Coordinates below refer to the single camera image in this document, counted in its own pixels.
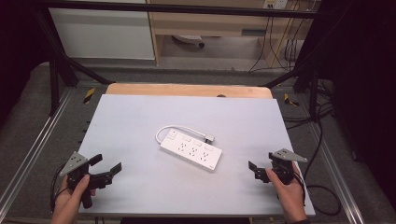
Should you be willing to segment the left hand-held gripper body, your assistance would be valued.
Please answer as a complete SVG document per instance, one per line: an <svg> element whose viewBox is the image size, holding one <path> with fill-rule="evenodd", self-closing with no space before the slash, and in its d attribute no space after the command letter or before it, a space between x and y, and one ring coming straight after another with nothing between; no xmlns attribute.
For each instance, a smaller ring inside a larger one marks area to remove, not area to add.
<svg viewBox="0 0 396 224"><path fill-rule="evenodd" d="M88 161L89 159L78 152L74 152L60 172L60 176L67 175L67 185L69 189L74 189L84 175L90 176L89 185L83 192L80 200L85 209L92 207L91 190L103 189L107 185L110 185L113 179L110 170L101 174L92 175L89 172L91 166L88 164Z"/></svg>

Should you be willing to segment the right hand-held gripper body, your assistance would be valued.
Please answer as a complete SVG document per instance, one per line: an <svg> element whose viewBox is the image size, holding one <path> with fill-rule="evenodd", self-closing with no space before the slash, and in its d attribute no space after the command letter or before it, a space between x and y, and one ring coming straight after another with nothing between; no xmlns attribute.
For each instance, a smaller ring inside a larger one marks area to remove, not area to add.
<svg viewBox="0 0 396 224"><path fill-rule="evenodd" d="M292 163L294 161L308 162L307 158L285 148L272 153L274 154L274 159L271 160L273 165L272 170L276 173L279 180L285 185L288 185L294 179Z"/></svg>

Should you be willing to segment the white power strip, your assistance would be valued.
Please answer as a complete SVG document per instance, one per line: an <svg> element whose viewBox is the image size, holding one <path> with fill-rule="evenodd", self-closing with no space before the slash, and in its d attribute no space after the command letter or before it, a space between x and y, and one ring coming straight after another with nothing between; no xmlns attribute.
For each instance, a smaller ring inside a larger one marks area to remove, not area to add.
<svg viewBox="0 0 396 224"><path fill-rule="evenodd" d="M208 172L214 172L222 154L220 148L171 129L160 143L161 149Z"/></svg>

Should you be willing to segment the person's right hand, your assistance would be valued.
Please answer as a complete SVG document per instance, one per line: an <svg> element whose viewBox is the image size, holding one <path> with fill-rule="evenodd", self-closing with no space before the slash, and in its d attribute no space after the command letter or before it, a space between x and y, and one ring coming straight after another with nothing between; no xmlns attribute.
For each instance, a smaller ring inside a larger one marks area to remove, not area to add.
<svg viewBox="0 0 396 224"><path fill-rule="evenodd" d="M276 189L286 222L290 224L307 219L304 210L303 188L299 182L292 180L288 185L285 185L272 169L266 168L265 172Z"/></svg>

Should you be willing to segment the person's left hand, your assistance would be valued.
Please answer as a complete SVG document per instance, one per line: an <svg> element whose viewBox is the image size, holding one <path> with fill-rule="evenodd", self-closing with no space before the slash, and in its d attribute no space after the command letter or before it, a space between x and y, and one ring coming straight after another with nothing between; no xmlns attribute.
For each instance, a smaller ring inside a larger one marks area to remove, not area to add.
<svg viewBox="0 0 396 224"><path fill-rule="evenodd" d="M78 220L78 210L83 192L90 182L90 176L84 175L74 189L69 189L67 177L65 176L61 190L55 200L55 208L50 224L76 224Z"/></svg>

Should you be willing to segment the yellow black floor tape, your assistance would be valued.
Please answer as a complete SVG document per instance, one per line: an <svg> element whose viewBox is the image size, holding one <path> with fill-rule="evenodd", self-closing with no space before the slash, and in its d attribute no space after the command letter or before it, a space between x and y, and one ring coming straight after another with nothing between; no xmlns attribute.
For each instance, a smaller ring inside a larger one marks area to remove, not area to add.
<svg viewBox="0 0 396 224"><path fill-rule="evenodd" d="M284 103L287 105L300 106L298 102L292 101L287 93L284 93Z"/></svg>
<svg viewBox="0 0 396 224"><path fill-rule="evenodd" d="M84 97L84 100L83 100L83 104L88 104L88 103L89 103L89 101L91 100L91 98L92 98L94 92L95 92L95 88L90 88L90 89L87 91L87 93L86 93L86 95L85 95L85 97Z"/></svg>

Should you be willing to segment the wooden table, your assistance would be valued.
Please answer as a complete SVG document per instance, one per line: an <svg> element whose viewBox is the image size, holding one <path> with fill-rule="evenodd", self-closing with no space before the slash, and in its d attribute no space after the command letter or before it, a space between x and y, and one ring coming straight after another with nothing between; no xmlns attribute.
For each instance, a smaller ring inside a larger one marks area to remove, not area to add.
<svg viewBox="0 0 396 224"><path fill-rule="evenodd" d="M271 91L264 87L151 83L113 83L108 86L106 94L202 97L222 95L228 98L273 98Z"/></svg>

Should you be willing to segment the black curtain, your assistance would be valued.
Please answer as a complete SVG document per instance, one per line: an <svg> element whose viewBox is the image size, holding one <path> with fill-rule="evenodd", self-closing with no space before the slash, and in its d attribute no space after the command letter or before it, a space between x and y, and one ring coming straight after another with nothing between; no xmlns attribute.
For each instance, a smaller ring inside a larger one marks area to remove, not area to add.
<svg viewBox="0 0 396 224"><path fill-rule="evenodd" d="M396 0L353 0L321 74L354 148L396 207Z"/></svg>
<svg viewBox="0 0 396 224"><path fill-rule="evenodd" d="M29 0L0 0L0 127L31 71L48 59Z"/></svg>

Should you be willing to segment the white cabinet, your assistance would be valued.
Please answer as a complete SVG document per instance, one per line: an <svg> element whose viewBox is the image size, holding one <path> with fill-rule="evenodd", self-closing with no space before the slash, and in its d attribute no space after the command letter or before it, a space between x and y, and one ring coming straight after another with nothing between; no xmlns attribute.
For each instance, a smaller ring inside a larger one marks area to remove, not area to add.
<svg viewBox="0 0 396 224"><path fill-rule="evenodd" d="M155 58L147 13L60 8L49 12L70 57Z"/></svg>

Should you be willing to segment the wooden desk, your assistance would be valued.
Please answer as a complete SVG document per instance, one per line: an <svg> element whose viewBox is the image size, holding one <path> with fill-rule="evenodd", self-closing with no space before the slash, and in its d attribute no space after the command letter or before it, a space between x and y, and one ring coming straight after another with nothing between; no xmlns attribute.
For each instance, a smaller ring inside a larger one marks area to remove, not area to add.
<svg viewBox="0 0 396 224"><path fill-rule="evenodd" d="M264 0L146 0L149 4L209 7L264 8ZM312 12L317 0L288 0L285 10ZM245 16L154 13L148 14L151 31L160 35L247 36L257 37L264 47L267 65L280 65L281 48L288 39L303 40L311 20Z"/></svg>

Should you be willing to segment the white extension socket under desk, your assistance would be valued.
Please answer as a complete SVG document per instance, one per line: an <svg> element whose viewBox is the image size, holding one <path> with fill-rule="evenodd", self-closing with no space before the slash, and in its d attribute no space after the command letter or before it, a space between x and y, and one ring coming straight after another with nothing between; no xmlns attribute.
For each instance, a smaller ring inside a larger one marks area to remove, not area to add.
<svg viewBox="0 0 396 224"><path fill-rule="evenodd" d="M200 48L205 46L203 39L199 35L174 35L174 38L184 43L198 45Z"/></svg>

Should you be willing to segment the aluminium floor rail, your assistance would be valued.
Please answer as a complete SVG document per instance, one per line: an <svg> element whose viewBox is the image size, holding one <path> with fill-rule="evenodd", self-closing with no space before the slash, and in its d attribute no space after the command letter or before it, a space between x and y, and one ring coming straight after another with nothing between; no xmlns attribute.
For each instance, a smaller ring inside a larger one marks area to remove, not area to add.
<svg viewBox="0 0 396 224"><path fill-rule="evenodd" d="M350 224L365 224L364 218L361 214L361 210L357 206L353 195L338 167L330 149L324 139L320 136L322 130L317 123L311 123L310 129L318 141L318 152L323 159L325 167L329 173L332 184L335 191L340 199L341 205L346 213L346 216Z"/></svg>
<svg viewBox="0 0 396 224"><path fill-rule="evenodd" d="M29 175L35 161L39 157L43 147L46 145L54 127L56 126L59 118L61 117L64 109L66 108L70 95L73 92L72 88L67 88L62 94L60 105L55 110L52 116L46 120L45 125L41 129L38 137L30 147L27 155L22 161L17 173L13 176L12 180L8 184L5 192L0 197L0 219L7 215L7 212L17 197L21 187Z"/></svg>

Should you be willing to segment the black metal frame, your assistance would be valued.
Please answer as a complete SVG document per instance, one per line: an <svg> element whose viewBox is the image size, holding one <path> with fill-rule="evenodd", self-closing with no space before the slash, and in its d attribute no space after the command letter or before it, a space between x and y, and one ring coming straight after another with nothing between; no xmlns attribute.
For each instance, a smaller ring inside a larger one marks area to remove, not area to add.
<svg viewBox="0 0 396 224"><path fill-rule="evenodd" d="M75 87L78 79L74 73L74 68L88 77L93 78L101 84L112 84L111 80L100 77L90 69L70 58L61 45L61 40L57 37L56 28L49 25L50 19L44 17L44 11L49 8L86 9L86 10L107 10L107 11L132 11L132 12L154 12L154 13L181 13L181 14L207 14L245 17L267 17L267 18L294 18L294 19L328 19L334 13L327 11L298 11L285 9L254 9L237 7L209 7L209 6L188 6L188 5L164 5L164 4L138 4L138 3L117 3L117 2L93 2L93 1L72 1L72 0L35 0L34 16L37 24L46 37L49 45L49 70L51 88L51 111L53 115L59 107L59 82L58 77L64 80L67 86Z"/></svg>

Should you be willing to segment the white wall socket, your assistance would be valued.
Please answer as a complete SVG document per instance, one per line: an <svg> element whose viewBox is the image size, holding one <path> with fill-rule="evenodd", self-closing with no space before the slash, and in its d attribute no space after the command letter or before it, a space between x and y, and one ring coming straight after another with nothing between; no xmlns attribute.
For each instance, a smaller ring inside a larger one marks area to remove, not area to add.
<svg viewBox="0 0 396 224"><path fill-rule="evenodd" d="M284 9L288 0L264 0L263 7L268 9Z"/></svg>

